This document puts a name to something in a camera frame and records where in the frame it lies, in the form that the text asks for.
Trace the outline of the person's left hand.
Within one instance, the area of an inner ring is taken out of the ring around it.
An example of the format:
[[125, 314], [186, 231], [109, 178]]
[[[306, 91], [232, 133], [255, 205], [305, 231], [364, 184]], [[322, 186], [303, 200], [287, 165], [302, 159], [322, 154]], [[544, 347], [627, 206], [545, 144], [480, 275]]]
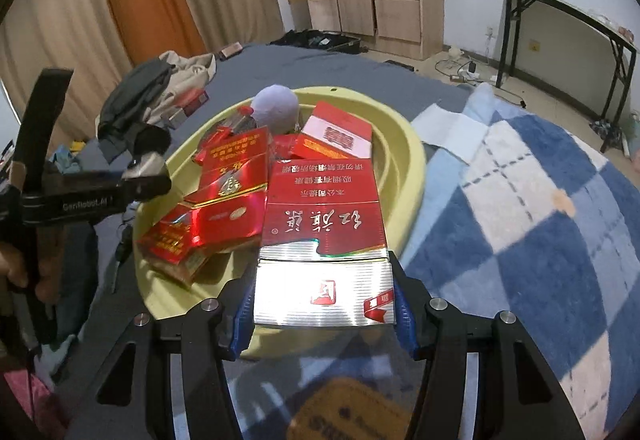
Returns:
[[32, 287], [44, 304], [56, 304], [60, 296], [66, 232], [63, 228], [39, 228], [34, 252], [1, 243], [1, 275], [19, 288]]

